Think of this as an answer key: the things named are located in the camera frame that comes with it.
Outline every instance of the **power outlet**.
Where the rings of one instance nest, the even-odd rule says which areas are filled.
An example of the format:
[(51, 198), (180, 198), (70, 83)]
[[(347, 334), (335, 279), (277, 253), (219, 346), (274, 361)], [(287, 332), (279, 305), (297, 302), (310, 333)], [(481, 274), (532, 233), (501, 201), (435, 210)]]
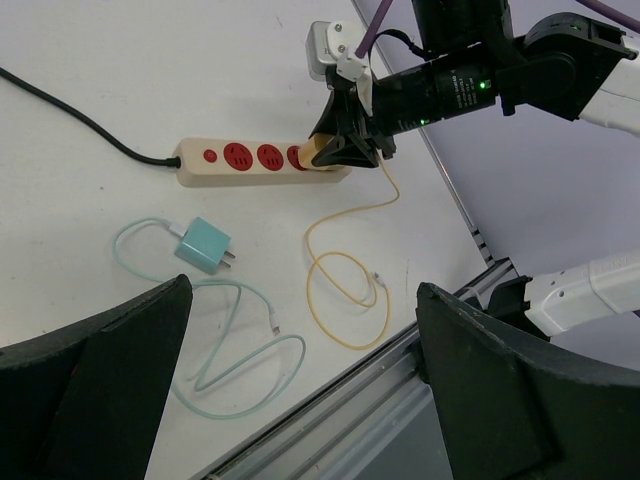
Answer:
[(180, 157), (178, 181), (185, 187), (227, 187), (337, 183), (351, 168), (305, 170), (298, 145), (185, 138), (174, 155)]

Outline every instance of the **white table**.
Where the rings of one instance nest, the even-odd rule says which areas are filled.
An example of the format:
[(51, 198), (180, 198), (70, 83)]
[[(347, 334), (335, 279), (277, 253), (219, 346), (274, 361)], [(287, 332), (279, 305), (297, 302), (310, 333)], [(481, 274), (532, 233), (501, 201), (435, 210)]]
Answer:
[[(348, 0), (32, 0), (0, 4), (0, 63), (87, 113), (123, 142), (168, 156), (188, 136), (302, 141), (328, 92), (307, 74), (304, 42), (314, 20), (357, 20)], [(377, 64), (378, 72), (382, 67)], [(203, 216), (233, 236), (233, 278), (263, 289), (283, 333), (308, 343), (299, 377), (274, 403), (240, 420), (202, 419), (169, 396), (147, 478), (197, 478), (221, 455), (351, 366), (365, 353), (327, 338), (309, 314), (305, 228), (318, 218), (387, 199), (382, 172), (357, 171), (339, 185), (187, 190), (170, 170), (136, 164), (93, 132), (0, 82), (0, 346), (109, 309), (152, 287), (119, 269), (109, 242), (148, 215), (183, 224)], [(341, 249), (379, 271), (393, 296), (392, 333), (414, 321), (420, 281), (456, 289), (484, 269), (465, 223), (417, 133), (397, 139), (389, 163), (402, 187), (394, 206), (318, 231), (318, 251)], [(174, 239), (145, 229), (123, 253), (167, 278), (184, 269)], [(352, 265), (328, 261), (355, 290)], [(232, 293), (198, 291), (177, 378), (219, 332)], [(359, 342), (375, 336), (371, 312), (315, 283), (327, 323)], [(264, 306), (244, 296), (215, 370), (270, 339)], [(260, 400), (299, 353), (295, 344), (198, 401), (229, 413)]]

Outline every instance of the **teal charger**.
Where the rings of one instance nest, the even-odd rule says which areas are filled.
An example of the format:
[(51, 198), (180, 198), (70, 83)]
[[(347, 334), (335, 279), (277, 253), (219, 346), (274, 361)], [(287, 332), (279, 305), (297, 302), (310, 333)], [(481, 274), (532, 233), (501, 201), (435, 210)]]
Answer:
[(231, 265), (224, 261), (225, 255), (235, 258), (227, 251), (231, 237), (206, 220), (197, 217), (181, 236), (182, 241), (174, 252), (178, 258), (210, 275), (214, 274), (220, 265), (231, 268)]

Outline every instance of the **plug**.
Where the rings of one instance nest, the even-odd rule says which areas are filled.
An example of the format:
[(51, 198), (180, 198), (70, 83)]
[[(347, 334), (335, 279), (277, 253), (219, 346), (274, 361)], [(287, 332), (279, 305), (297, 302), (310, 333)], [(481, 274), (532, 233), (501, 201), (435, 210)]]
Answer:
[(205, 273), (214, 274), (220, 265), (231, 268), (224, 260), (225, 255), (232, 260), (236, 258), (228, 251), (231, 237), (200, 217), (186, 230), (172, 224), (169, 231), (181, 239), (174, 252), (176, 257)]

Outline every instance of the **gray wall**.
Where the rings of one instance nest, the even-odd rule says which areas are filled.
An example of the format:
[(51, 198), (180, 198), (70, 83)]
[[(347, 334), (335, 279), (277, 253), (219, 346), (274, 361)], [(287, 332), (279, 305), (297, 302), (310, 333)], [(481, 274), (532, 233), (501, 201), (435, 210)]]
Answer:
[[(379, 0), (355, 3), (371, 19)], [(640, 17), (637, 0), (607, 3)], [(555, 12), (598, 18), (571, 0), (510, 4), (517, 35)], [(419, 42), (410, 0), (396, 0), (385, 26)], [(393, 71), (418, 63), (400, 42), (382, 39), (380, 46)], [(521, 273), (558, 271), (640, 248), (639, 139), (528, 106), (510, 118), (496, 106), (435, 124), (427, 134), (494, 257), (511, 257)], [(594, 322), (557, 343), (640, 369), (640, 321), (633, 316)]]

